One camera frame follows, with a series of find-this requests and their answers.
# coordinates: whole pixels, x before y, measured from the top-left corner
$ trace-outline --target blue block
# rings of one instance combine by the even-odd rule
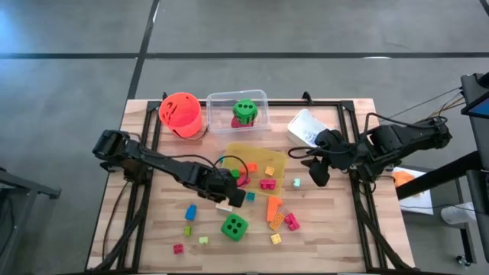
[[[190,207],[186,210],[185,218],[189,221],[193,221],[196,219],[197,214],[197,205],[191,204]]]
[[[248,194],[246,194],[246,200],[249,202],[254,202],[254,193],[248,192]]]

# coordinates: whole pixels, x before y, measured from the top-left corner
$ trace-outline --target green block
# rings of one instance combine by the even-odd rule
[[[246,125],[257,117],[258,108],[251,99],[242,99],[233,106],[232,114],[238,119],[239,123]]]
[[[239,170],[238,169],[234,169],[233,171],[231,171],[231,175],[235,178],[235,179],[239,179]]]
[[[248,223],[236,214],[230,214],[221,227],[221,232],[233,239],[239,241],[248,228]]]
[[[190,227],[190,225],[187,225],[184,229],[183,229],[183,233],[185,234],[185,236],[190,236],[190,233],[192,233],[192,228]]]

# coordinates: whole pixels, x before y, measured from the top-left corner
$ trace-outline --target orange block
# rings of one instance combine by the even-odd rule
[[[246,163],[249,173],[258,171],[258,165],[256,163]],[[245,167],[239,167],[239,173],[246,173]]]
[[[279,197],[268,197],[267,222],[274,220],[275,214],[277,214],[278,208],[282,205],[282,203],[282,199]]]
[[[284,218],[285,216],[282,213],[277,212],[277,214],[275,214],[274,220],[270,223],[270,227],[276,231],[282,224]]]

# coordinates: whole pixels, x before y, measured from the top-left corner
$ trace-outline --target lego brick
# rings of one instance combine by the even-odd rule
[[[234,241],[239,241],[248,228],[248,223],[236,214],[230,214],[221,227],[221,232]]]
[[[296,217],[292,213],[289,213],[285,217],[284,221],[285,223],[287,223],[291,231],[294,231],[300,227],[299,222],[296,220]]]
[[[282,213],[277,212],[277,214],[275,214],[274,220],[270,223],[270,227],[276,231],[282,224],[283,218],[285,218],[285,216]]]
[[[242,99],[233,106],[232,114],[239,123],[246,125],[257,117],[258,108],[251,99]]]
[[[275,168],[273,168],[273,167],[267,167],[267,168],[265,168],[265,173],[268,176],[273,176],[274,175],[274,172],[275,172]]]
[[[293,179],[293,188],[300,187],[300,179]]]
[[[209,237],[205,236],[205,237],[200,237],[199,238],[199,243],[200,244],[208,244],[209,243]]]
[[[185,218],[189,221],[193,221],[196,219],[197,214],[197,205],[191,204],[189,208],[186,210]]]
[[[248,194],[246,194],[246,200],[249,202],[254,202],[254,193],[248,192]]]
[[[268,197],[267,222],[271,222],[274,220],[275,214],[277,213],[278,208],[282,205],[282,203],[282,199],[279,197]]]
[[[275,189],[276,185],[277,185],[277,181],[274,179],[260,180],[260,188],[262,188],[263,190],[265,190],[265,189],[273,190],[273,189]]]
[[[274,244],[279,244],[280,242],[282,242],[282,239],[280,238],[280,235],[278,233],[275,235],[271,235],[270,238],[272,239],[272,242]]]
[[[235,178],[235,179],[239,179],[239,171],[238,169],[233,169],[231,171],[231,175]]]
[[[229,214],[232,212],[232,206],[228,204],[228,201],[222,201],[221,203],[216,203],[215,208],[218,209],[223,214]]]
[[[190,234],[192,234],[192,228],[190,227],[190,225],[187,225],[186,227],[183,228],[183,233],[187,237],[190,236]]]
[[[183,253],[183,244],[175,244],[173,246],[173,253],[175,255]]]
[[[236,181],[236,184],[238,185],[238,187],[243,187],[243,186],[246,186],[247,184],[249,184],[251,181],[251,179],[248,177],[246,177],[246,175],[241,175],[239,177],[239,179]]]
[[[249,173],[254,173],[258,171],[258,165],[256,163],[246,163]],[[245,167],[239,167],[239,173],[246,173]]]

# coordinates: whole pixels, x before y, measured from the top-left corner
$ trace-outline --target clear plastic container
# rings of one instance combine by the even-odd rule
[[[257,106],[257,117],[251,127],[232,128],[232,107],[242,99],[253,101]],[[269,127],[268,122],[267,94],[262,90],[216,92],[207,97],[207,125],[213,133],[264,130]]]

